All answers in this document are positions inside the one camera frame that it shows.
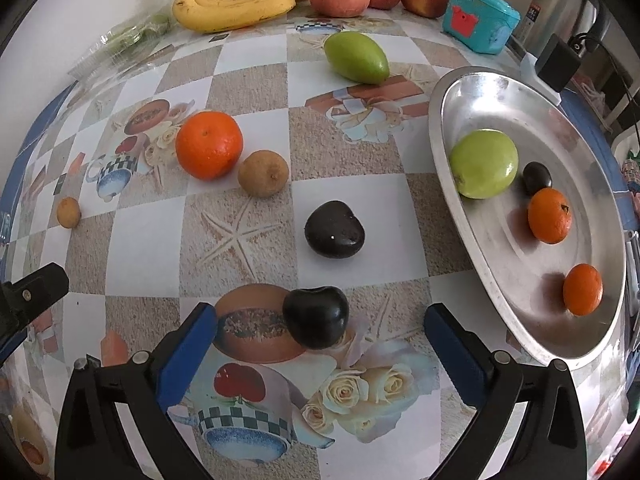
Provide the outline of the teal plastic box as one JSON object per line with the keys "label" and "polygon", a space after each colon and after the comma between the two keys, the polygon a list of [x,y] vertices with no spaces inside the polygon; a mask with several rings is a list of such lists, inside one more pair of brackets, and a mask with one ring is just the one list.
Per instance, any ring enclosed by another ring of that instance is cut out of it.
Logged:
{"label": "teal plastic box", "polygon": [[449,0],[442,30],[478,54],[499,54],[521,14],[504,0]]}

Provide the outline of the brown kiwi fruit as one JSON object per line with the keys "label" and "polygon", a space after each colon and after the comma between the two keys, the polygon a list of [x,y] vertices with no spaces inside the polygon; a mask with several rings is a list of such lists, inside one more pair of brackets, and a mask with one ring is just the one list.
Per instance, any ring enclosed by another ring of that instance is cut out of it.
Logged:
{"label": "brown kiwi fruit", "polygon": [[289,174],[288,163],[280,154],[258,150],[239,166],[238,181],[249,196],[267,198],[284,188]]}

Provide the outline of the orange tangerine top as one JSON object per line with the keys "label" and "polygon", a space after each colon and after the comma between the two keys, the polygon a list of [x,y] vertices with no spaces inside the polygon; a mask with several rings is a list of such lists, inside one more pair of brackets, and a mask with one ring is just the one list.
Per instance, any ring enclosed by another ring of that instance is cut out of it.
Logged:
{"label": "orange tangerine top", "polygon": [[175,149],[182,169],[198,180],[209,181],[228,174],[240,159],[244,140],[241,129],[228,114],[204,110],[180,128]]}

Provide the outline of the blue plaid tablecloth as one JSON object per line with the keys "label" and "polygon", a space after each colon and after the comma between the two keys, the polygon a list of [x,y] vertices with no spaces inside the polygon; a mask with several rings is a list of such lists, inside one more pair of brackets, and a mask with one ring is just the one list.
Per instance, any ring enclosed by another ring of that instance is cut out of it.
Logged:
{"label": "blue plaid tablecloth", "polygon": [[639,114],[634,113],[631,127],[610,139],[612,131],[590,106],[581,88],[569,82],[561,92],[554,92],[538,77],[533,55],[512,38],[508,48],[521,62],[521,78],[559,107],[596,155],[613,190],[623,229],[639,232]]}

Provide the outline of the pointed green mango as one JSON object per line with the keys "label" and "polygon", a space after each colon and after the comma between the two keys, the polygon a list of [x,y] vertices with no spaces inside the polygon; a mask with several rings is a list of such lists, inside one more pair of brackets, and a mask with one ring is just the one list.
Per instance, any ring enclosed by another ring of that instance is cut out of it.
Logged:
{"label": "pointed green mango", "polygon": [[361,32],[336,32],[326,38],[323,51],[341,76],[360,84],[382,84],[390,76],[386,54]]}

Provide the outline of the orange tangerine bottom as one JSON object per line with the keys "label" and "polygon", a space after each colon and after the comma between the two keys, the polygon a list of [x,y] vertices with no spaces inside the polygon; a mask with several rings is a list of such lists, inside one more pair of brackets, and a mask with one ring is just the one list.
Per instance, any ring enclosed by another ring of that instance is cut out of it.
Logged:
{"label": "orange tangerine bottom", "polygon": [[587,263],[579,263],[568,272],[563,283],[564,306],[570,313],[585,316],[599,307],[603,282],[599,271]]}

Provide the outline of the round green apple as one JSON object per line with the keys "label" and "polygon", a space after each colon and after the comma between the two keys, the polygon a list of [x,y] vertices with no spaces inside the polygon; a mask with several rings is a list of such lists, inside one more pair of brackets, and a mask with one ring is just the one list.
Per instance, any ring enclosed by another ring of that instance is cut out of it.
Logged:
{"label": "round green apple", "polygon": [[499,130],[471,131],[456,143],[448,159],[458,193],[471,200],[501,194],[518,173],[518,149]]}

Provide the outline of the steel thermos jug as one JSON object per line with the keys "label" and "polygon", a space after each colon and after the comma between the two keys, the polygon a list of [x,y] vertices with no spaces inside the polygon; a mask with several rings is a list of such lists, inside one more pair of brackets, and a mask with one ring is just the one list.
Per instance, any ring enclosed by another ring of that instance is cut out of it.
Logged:
{"label": "steel thermos jug", "polygon": [[532,0],[513,37],[532,55],[541,55],[552,35],[565,42],[589,32],[602,39],[610,16],[601,0]]}

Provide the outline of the dark plum bottom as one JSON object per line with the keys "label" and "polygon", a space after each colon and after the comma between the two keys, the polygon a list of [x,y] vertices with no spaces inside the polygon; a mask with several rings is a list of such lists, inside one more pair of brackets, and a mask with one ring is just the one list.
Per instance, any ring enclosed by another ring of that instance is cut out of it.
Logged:
{"label": "dark plum bottom", "polygon": [[323,350],[346,332],[349,304],[334,286],[294,289],[283,300],[282,314],[295,341],[309,350]]}

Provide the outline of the dark plum top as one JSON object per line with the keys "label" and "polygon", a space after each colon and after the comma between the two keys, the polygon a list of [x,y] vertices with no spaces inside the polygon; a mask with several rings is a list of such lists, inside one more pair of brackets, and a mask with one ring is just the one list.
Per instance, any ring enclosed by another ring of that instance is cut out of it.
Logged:
{"label": "dark plum top", "polygon": [[528,196],[552,187],[550,171],[541,162],[529,162],[522,171],[523,186]]}

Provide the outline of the orange tangerine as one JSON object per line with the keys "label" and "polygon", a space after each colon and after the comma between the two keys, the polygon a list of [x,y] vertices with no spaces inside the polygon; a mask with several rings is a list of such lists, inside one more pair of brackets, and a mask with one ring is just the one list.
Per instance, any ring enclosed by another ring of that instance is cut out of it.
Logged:
{"label": "orange tangerine", "polygon": [[587,263],[579,263],[568,272],[563,283],[564,306],[570,313],[585,316],[599,307],[603,282],[599,271]]}
{"label": "orange tangerine", "polygon": [[573,222],[570,203],[555,188],[544,188],[529,201],[527,221],[537,240],[549,245],[561,243]]}
{"label": "orange tangerine", "polygon": [[182,169],[198,180],[209,181],[228,174],[240,159],[244,140],[241,129],[228,114],[204,110],[180,128],[175,149]]}

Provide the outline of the black charger on white base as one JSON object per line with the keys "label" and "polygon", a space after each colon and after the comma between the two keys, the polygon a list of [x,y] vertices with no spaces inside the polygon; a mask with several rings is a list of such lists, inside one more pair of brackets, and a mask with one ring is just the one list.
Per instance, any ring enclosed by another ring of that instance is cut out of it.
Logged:
{"label": "black charger on white base", "polygon": [[573,78],[582,64],[582,59],[558,35],[552,34],[544,50],[536,58],[526,52],[521,60],[522,81],[534,88],[546,99],[559,106],[561,92]]}

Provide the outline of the dark plum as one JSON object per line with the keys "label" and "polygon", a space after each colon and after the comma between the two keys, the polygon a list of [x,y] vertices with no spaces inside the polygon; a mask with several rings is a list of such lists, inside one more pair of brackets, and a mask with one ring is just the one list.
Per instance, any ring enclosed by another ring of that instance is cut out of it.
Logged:
{"label": "dark plum", "polygon": [[528,196],[552,187],[550,171],[541,162],[529,162],[522,171],[523,186]]}
{"label": "dark plum", "polygon": [[363,248],[366,232],[352,210],[340,200],[319,206],[304,227],[306,241],[318,255],[346,259]]}
{"label": "dark plum", "polygon": [[295,341],[309,350],[323,350],[346,332],[349,304],[334,286],[294,289],[283,300],[282,314]]}

